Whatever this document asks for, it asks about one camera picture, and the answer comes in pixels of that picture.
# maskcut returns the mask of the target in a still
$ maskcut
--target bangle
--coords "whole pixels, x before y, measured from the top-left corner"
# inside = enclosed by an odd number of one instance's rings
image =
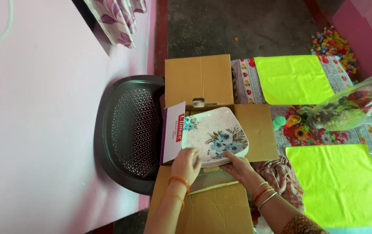
[[[261,187],[261,185],[265,184],[265,183],[268,183],[267,181],[264,181],[263,183],[261,183],[260,185],[258,185],[258,187],[255,189],[255,191],[252,193],[252,196],[251,196],[251,199],[254,200],[254,195],[256,194],[256,191]]]
[[[166,194],[163,195],[162,199],[164,197],[177,197],[178,199],[180,199],[182,201],[182,209],[180,210],[180,212],[182,212],[182,210],[185,208],[185,203],[184,203],[183,199],[179,195],[176,195],[174,193],[166,193]]]
[[[258,199],[260,199],[260,197],[261,197],[262,195],[264,195],[266,192],[271,191],[271,190],[274,190],[271,186],[268,186],[267,188],[263,189],[263,190],[262,190],[262,191],[261,191],[261,192],[256,196],[256,198],[254,199],[254,204],[257,203]]]
[[[260,210],[261,209],[261,207],[262,207],[262,205],[264,205],[264,203],[266,203],[268,200],[270,200],[274,195],[276,195],[277,194],[277,192],[274,192],[271,196],[269,196],[261,205],[260,205],[260,207],[258,208],[258,210]]]
[[[189,184],[189,181],[184,176],[173,175],[172,177],[170,177],[170,179],[168,179],[168,184],[170,184],[170,182],[172,182],[173,180],[179,181],[180,183],[182,183],[186,187],[186,195],[189,194],[190,184]]]

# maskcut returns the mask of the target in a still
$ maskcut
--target floral curtain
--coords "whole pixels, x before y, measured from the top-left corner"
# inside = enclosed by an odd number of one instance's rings
[[[146,13],[145,0],[85,0],[113,45],[135,48],[132,34],[136,30],[134,12]]]

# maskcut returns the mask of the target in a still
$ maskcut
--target hand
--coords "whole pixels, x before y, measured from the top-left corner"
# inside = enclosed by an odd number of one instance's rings
[[[182,175],[192,184],[198,177],[202,166],[201,158],[197,148],[182,149],[171,165],[171,175]],[[193,157],[196,156],[196,162],[193,164]]]
[[[219,167],[228,172],[244,186],[246,186],[247,180],[251,177],[251,175],[256,174],[254,169],[251,167],[250,162],[248,162],[248,159],[244,157],[238,158],[229,151],[225,152],[222,156],[229,158],[231,162]]]

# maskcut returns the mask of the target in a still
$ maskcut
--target transparent plastic bag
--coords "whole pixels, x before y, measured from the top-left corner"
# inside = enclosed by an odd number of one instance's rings
[[[316,129],[342,131],[372,121],[372,77],[349,87],[315,107],[302,107],[306,123]]]

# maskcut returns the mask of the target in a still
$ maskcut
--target sleeve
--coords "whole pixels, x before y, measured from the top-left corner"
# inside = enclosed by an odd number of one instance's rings
[[[296,215],[284,227],[281,234],[330,234],[304,214]]]

